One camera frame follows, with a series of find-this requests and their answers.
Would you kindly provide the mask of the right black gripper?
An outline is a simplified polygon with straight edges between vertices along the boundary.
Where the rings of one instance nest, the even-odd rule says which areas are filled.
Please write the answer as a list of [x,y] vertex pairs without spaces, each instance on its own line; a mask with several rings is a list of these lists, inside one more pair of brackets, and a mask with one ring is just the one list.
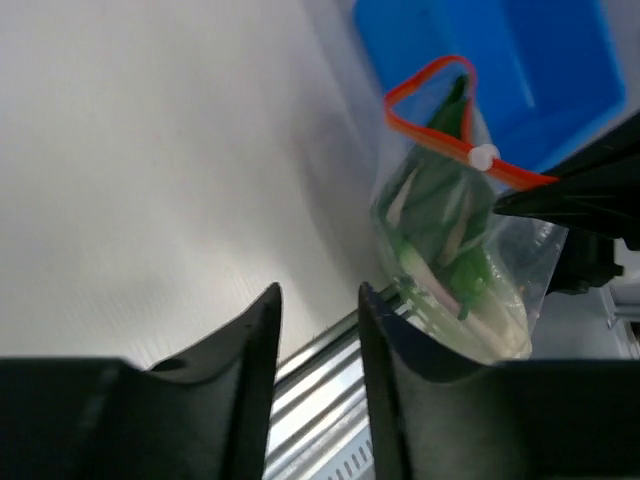
[[624,274],[608,238],[639,236],[639,115],[553,171],[560,175],[556,182],[506,195],[493,210],[582,229],[568,231],[549,292],[584,294]]

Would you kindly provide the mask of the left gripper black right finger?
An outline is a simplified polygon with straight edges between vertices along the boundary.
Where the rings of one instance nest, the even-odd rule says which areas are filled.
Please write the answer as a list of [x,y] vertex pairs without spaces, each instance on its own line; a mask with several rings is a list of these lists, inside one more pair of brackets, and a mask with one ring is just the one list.
[[484,365],[358,294],[374,472],[379,479],[635,479],[639,365]]

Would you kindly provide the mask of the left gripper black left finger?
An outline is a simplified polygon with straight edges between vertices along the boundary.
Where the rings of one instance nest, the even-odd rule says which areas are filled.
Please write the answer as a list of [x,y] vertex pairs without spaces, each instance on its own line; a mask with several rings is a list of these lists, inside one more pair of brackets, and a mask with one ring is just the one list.
[[282,291],[142,370],[118,358],[1,361],[5,479],[259,479]]

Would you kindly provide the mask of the clear zip bag orange zipper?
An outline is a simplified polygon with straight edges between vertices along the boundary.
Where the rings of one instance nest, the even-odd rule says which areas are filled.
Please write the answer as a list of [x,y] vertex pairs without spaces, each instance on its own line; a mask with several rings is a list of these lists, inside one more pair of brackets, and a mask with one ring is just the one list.
[[472,360],[524,359],[565,228],[493,210],[548,183],[505,162],[475,106],[477,76],[439,57],[391,89],[370,214],[388,275],[416,329]]

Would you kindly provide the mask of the green scallion stalks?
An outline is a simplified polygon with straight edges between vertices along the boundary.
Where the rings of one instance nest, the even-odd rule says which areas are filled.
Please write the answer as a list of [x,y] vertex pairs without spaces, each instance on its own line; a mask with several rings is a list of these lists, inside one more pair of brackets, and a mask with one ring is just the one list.
[[460,141],[469,143],[471,120],[467,96],[468,76],[459,75],[441,105],[429,120],[427,127]]

